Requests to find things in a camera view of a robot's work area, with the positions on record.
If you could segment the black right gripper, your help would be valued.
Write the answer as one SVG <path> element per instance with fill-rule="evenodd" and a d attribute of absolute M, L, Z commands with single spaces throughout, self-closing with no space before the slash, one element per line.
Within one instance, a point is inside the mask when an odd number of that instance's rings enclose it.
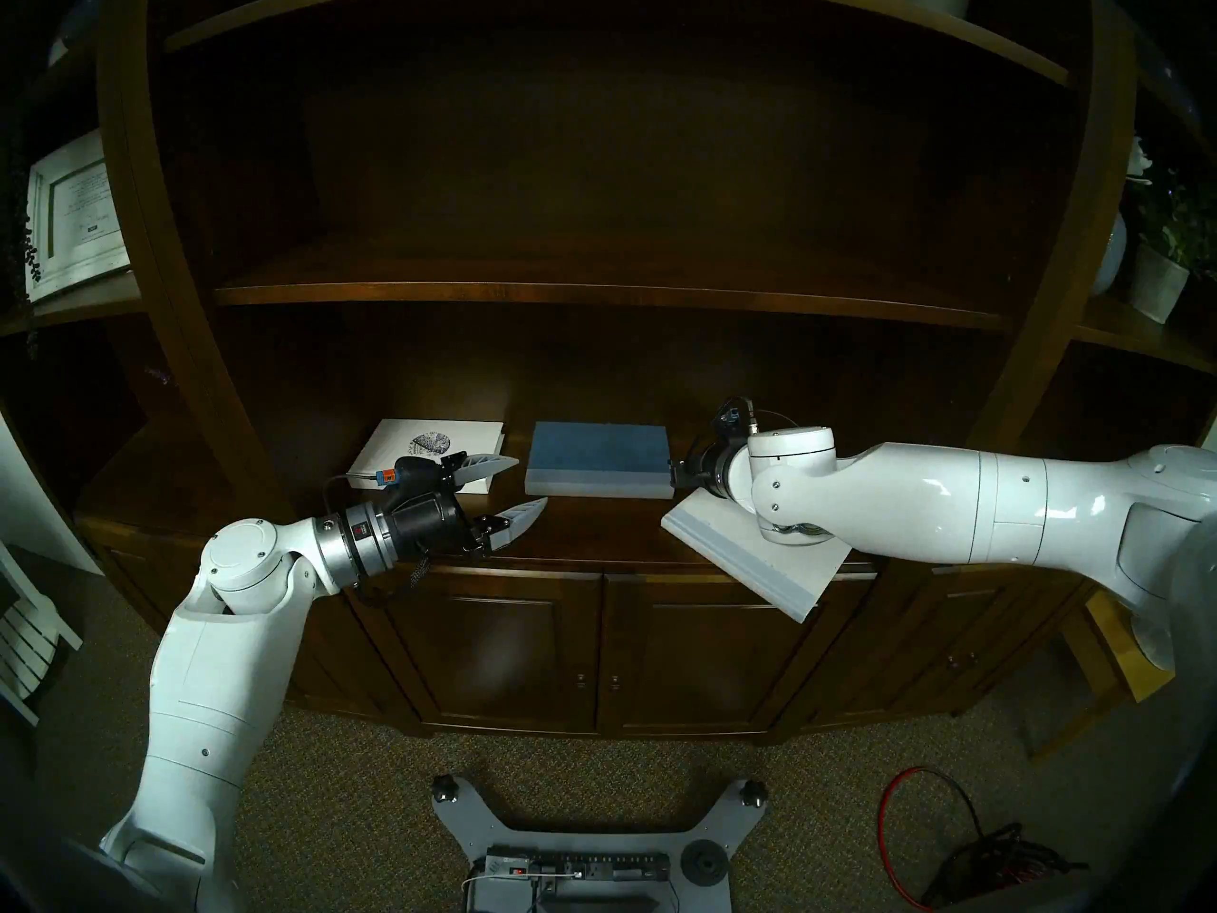
<path fill-rule="evenodd" d="M 700 450 L 690 450 L 686 456 L 672 464 L 672 486 L 679 489 L 703 489 L 710 493 L 728 493 L 728 442 L 714 441 Z"/>

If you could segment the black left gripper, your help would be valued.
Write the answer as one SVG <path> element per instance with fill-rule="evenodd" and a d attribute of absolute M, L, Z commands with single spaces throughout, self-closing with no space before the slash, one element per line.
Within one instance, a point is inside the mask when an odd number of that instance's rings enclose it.
<path fill-rule="evenodd" d="M 501 454 L 454 453 L 439 461 L 439 491 L 388 498 L 388 532 L 397 561 L 432 553 L 497 553 L 521 538 L 542 517 L 549 498 L 517 504 L 467 520 L 452 491 L 461 491 L 518 465 Z"/>

